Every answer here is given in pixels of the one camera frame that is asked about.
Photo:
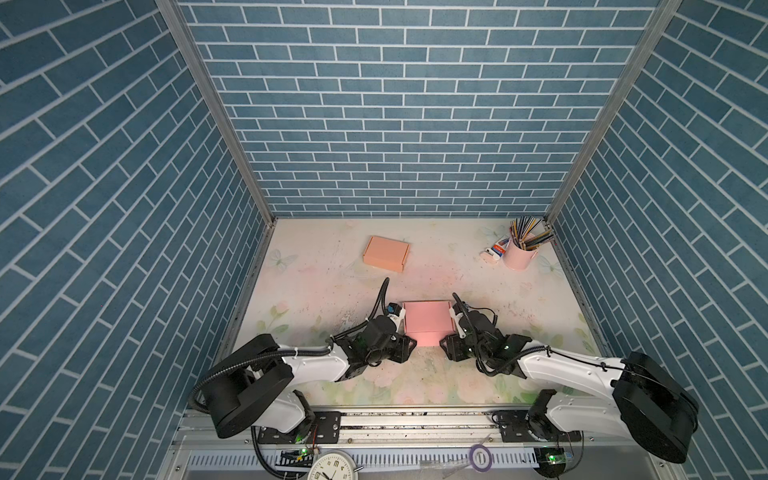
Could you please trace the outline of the pink paper box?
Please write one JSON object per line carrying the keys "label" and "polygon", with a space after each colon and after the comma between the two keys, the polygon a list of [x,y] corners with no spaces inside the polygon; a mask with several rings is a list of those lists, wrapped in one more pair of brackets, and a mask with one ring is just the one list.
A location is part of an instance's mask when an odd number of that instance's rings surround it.
{"label": "pink paper box", "polygon": [[438,347],[441,340],[456,333],[452,305],[447,300],[410,301],[403,308],[405,334],[417,347]]}

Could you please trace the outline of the orange paper box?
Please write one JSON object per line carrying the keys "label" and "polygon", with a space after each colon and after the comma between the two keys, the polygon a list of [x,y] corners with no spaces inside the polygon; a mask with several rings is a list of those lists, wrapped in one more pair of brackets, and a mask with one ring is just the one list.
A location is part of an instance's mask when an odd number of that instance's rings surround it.
{"label": "orange paper box", "polygon": [[376,268],[402,273],[410,252],[407,242],[372,236],[364,250],[363,263]]}

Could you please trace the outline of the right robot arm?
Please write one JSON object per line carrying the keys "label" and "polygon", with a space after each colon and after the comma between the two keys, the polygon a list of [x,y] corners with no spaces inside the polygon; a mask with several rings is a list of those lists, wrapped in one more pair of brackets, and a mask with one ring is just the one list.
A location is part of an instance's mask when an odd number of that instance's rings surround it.
{"label": "right robot arm", "polygon": [[484,309],[460,298],[450,315],[457,331],[440,342],[449,360],[471,360],[487,377],[515,376],[539,386],[526,415],[535,438],[603,433],[630,439],[667,462],[686,462],[699,427],[699,404],[652,357],[590,356],[504,334]]}

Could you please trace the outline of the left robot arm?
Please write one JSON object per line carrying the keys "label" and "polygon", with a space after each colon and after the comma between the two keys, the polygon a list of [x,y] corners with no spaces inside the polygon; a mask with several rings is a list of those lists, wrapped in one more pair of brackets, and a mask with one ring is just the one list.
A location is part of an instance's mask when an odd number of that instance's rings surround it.
{"label": "left robot arm", "polygon": [[206,414],[221,439],[252,427],[271,429],[288,443],[304,441],[317,415],[298,390],[312,382],[357,378],[384,361],[405,363],[417,341],[404,333],[405,310],[387,303],[390,280],[360,324],[330,336],[322,347],[289,347],[260,334],[214,365],[192,387],[187,406]]}

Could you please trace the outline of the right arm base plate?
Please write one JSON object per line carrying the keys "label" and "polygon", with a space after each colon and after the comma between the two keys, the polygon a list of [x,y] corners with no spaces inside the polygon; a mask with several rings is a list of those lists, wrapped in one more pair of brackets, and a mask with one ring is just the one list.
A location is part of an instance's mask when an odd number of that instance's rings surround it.
{"label": "right arm base plate", "polygon": [[543,413],[530,417],[524,410],[499,410],[491,414],[491,421],[499,428],[503,442],[565,442],[582,440],[580,431],[560,430]]}

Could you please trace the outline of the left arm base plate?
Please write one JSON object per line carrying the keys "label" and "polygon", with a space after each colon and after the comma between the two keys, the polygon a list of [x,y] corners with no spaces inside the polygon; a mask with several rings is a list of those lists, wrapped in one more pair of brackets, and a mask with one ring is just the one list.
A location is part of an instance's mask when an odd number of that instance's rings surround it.
{"label": "left arm base plate", "polygon": [[261,427],[258,430],[259,444],[337,444],[341,428],[340,411],[318,411],[310,414],[288,433],[274,428]]}

